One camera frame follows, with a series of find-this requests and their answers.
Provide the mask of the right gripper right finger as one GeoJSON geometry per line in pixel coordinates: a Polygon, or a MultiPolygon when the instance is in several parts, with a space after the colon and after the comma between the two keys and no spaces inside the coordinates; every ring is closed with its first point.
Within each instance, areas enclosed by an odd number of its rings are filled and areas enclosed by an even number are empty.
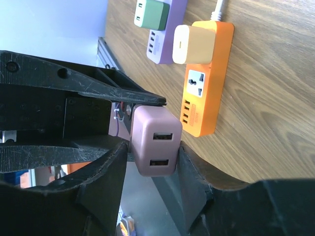
{"type": "Polygon", "coordinates": [[[312,236],[315,181],[236,179],[179,149],[177,170],[186,231],[192,236],[312,236]]]}

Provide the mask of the pink charger plug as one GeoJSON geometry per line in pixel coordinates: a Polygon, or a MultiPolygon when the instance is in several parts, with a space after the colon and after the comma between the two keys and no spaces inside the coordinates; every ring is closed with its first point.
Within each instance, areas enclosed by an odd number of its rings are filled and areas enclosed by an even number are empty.
{"type": "Polygon", "coordinates": [[[174,173],[182,135],[181,122],[165,107],[139,105],[133,111],[130,150],[142,176],[174,173]]]}

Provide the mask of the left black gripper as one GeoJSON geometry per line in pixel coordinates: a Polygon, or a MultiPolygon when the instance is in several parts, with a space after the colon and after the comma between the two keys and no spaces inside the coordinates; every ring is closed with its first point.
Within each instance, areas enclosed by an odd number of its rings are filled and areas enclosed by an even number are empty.
{"type": "Polygon", "coordinates": [[[109,135],[113,102],[166,105],[120,70],[0,52],[0,172],[94,161],[120,143],[109,135]]]}

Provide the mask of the purple power strip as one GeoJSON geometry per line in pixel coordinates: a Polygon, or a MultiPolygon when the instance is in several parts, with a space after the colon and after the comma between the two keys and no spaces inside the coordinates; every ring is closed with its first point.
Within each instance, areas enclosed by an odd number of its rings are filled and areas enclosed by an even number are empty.
{"type": "Polygon", "coordinates": [[[169,4],[165,30],[150,30],[147,57],[155,64],[172,64],[174,30],[184,21],[188,0],[161,0],[169,4]]]}

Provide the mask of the yellow charger plug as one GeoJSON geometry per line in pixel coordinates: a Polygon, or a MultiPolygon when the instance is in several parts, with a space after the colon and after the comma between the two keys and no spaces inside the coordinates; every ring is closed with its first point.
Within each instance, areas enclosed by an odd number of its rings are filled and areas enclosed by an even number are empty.
{"type": "Polygon", "coordinates": [[[177,64],[209,64],[216,33],[212,29],[179,25],[174,31],[173,61],[177,64]]]}

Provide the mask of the orange power strip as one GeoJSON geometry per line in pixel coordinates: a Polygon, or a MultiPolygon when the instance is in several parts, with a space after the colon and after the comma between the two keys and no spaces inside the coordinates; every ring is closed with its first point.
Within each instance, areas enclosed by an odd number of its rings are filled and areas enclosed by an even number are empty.
{"type": "Polygon", "coordinates": [[[207,64],[187,64],[180,121],[194,137],[213,134],[217,124],[221,96],[229,62],[234,25],[220,21],[196,21],[191,29],[212,49],[207,64]]]}

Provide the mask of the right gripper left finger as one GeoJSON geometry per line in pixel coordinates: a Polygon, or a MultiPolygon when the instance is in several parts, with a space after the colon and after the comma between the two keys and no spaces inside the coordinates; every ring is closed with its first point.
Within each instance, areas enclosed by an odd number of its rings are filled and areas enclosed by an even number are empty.
{"type": "Polygon", "coordinates": [[[21,189],[1,183],[1,235],[115,235],[127,153],[127,144],[121,142],[46,186],[21,189]]]}

